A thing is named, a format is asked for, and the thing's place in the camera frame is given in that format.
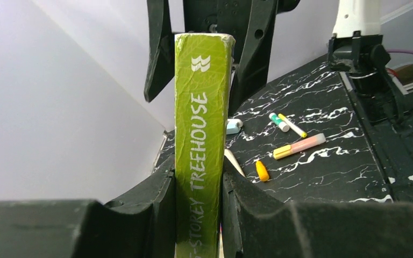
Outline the green book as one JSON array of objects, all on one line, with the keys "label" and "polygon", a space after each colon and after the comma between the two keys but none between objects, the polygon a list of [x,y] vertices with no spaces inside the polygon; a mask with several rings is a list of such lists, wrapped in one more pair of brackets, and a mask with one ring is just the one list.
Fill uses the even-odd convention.
[{"label": "green book", "polygon": [[175,36],[176,257],[217,257],[233,36]]}]

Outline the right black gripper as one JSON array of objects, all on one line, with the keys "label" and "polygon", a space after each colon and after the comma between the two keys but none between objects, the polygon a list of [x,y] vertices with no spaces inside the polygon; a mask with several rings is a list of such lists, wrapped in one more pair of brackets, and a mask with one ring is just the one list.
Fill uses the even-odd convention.
[{"label": "right black gripper", "polygon": [[[229,99],[229,116],[267,82],[275,17],[299,1],[183,1],[186,32],[246,36]],[[167,0],[148,0],[149,59],[144,97],[151,102],[174,77],[174,33]]]}]

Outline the beige backpack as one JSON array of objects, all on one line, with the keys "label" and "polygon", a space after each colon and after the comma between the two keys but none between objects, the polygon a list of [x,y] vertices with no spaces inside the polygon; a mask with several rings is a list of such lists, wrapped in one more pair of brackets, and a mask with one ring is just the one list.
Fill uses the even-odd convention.
[{"label": "beige backpack", "polygon": [[240,164],[238,163],[237,159],[235,158],[235,156],[233,155],[233,153],[229,150],[229,149],[224,149],[224,155],[225,157],[230,161],[230,163],[234,166],[234,168],[238,171],[238,173],[243,176],[246,177],[246,175],[244,174]]}]

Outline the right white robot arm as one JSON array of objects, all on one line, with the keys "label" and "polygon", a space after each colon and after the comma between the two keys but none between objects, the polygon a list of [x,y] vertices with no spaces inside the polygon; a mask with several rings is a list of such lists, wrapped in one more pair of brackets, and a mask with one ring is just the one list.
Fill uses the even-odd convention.
[{"label": "right white robot arm", "polygon": [[[267,81],[276,16],[292,11],[298,1],[184,1],[188,34],[228,34],[235,38],[229,112],[260,90]],[[167,1],[148,1],[149,63],[144,88],[152,101],[175,74],[175,33]],[[351,74],[364,99],[391,90],[397,123],[412,108],[385,71],[390,55],[382,44],[378,1],[340,1],[327,62],[334,71]]]}]

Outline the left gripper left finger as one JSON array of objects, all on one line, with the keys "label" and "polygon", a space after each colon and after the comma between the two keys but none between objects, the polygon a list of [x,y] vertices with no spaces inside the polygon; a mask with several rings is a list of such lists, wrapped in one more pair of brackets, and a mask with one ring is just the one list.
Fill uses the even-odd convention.
[{"label": "left gripper left finger", "polygon": [[175,239],[173,156],[105,204],[0,201],[0,257],[173,257]]}]

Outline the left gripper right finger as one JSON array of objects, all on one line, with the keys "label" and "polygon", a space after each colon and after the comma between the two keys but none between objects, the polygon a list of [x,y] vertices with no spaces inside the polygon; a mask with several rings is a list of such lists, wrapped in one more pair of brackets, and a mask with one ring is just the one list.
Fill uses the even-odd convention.
[{"label": "left gripper right finger", "polygon": [[224,161],[225,257],[413,257],[412,203],[283,203]]}]

